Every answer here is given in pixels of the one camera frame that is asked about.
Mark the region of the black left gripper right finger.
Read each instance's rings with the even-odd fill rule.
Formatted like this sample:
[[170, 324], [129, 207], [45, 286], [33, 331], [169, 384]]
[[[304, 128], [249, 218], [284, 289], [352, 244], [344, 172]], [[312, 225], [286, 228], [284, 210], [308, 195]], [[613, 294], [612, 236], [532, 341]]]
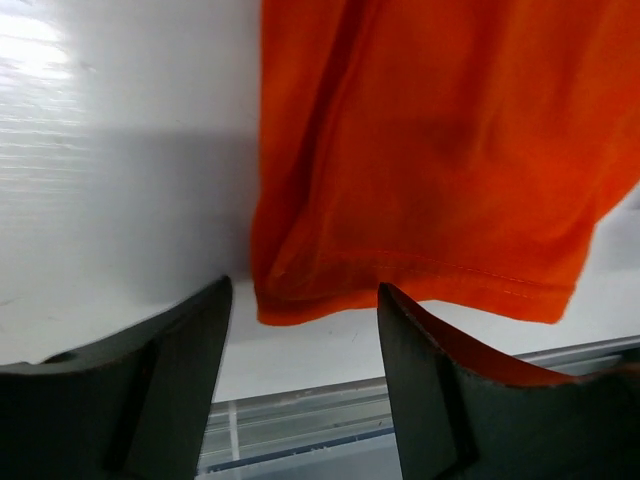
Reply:
[[406, 479], [635, 479], [639, 353], [567, 375], [500, 352], [378, 290], [378, 331]]

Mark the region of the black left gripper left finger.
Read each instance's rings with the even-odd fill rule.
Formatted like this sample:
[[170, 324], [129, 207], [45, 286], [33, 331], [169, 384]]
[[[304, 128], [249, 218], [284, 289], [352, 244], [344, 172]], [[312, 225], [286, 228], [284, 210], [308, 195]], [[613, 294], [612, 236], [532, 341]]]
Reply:
[[1, 369], [5, 479], [192, 479], [230, 323], [222, 277], [39, 364]]

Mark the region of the orange t-shirt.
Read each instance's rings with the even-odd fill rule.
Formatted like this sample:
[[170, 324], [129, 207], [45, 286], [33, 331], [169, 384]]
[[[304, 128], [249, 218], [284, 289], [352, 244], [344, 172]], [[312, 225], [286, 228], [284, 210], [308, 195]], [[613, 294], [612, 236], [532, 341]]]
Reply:
[[265, 1], [260, 322], [382, 283], [558, 321], [639, 180], [635, 1]]

